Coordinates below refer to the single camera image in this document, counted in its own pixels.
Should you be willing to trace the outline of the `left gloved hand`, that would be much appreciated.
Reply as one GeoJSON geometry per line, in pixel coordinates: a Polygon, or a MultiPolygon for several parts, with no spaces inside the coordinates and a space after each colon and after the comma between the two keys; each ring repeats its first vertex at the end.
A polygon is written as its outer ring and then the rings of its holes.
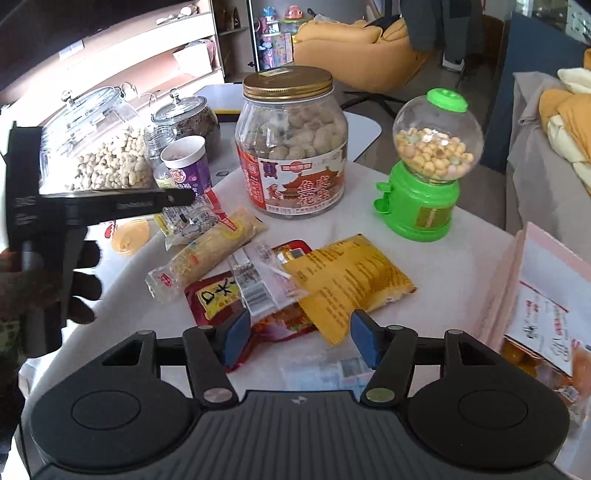
{"type": "MultiPolygon", "coordinates": [[[[62,281],[56,274],[18,272],[19,259],[19,254],[8,249],[1,252],[1,354],[17,350],[24,314],[54,306],[62,293],[62,281]]],[[[66,318],[77,324],[92,323],[95,314],[83,299],[97,301],[101,295],[102,284],[95,275],[74,271],[66,318]]]]}

